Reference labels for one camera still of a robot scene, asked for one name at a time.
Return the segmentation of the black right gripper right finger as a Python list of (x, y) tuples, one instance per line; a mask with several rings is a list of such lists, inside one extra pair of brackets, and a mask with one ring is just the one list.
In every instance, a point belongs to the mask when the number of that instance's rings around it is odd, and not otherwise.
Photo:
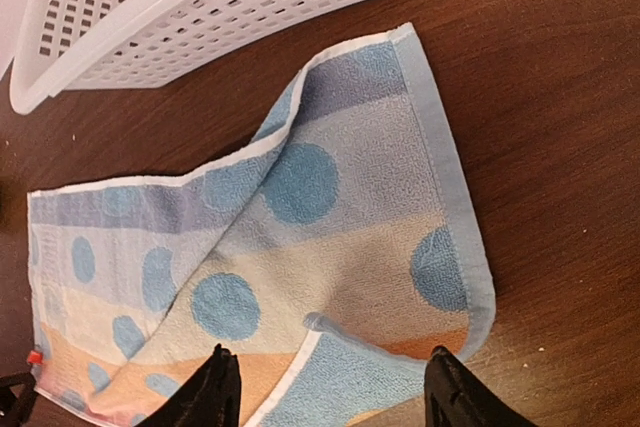
[(424, 402), (427, 426), (535, 426), (499, 399), (444, 346), (437, 346), (427, 362)]

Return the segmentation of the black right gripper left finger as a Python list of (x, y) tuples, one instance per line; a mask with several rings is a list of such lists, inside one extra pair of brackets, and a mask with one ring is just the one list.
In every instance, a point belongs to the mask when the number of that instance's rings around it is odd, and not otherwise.
[(141, 427), (238, 427), (241, 405), (239, 361), (218, 344), (188, 381)]

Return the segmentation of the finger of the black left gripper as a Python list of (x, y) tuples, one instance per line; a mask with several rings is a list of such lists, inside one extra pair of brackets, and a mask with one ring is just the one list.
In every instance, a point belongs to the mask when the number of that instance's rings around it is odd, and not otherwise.
[(1, 427), (20, 427), (30, 418), (38, 393), (30, 372), (1, 378)]

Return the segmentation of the blue patchwork towel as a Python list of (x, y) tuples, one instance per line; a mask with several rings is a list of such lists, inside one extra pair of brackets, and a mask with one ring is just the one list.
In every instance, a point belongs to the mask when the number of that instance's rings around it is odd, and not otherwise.
[(36, 389), (139, 426), (216, 346), (244, 426), (403, 421), (432, 349), (495, 318), (455, 142), (411, 24), (311, 59), (238, 151), (28, 196)]

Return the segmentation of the white plastic basket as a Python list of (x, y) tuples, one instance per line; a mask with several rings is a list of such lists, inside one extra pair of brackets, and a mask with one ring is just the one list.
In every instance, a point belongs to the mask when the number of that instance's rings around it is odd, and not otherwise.
[(26, 115), (65, 90), (154, 89), (365, 0), (28, 0), (11, 70)]

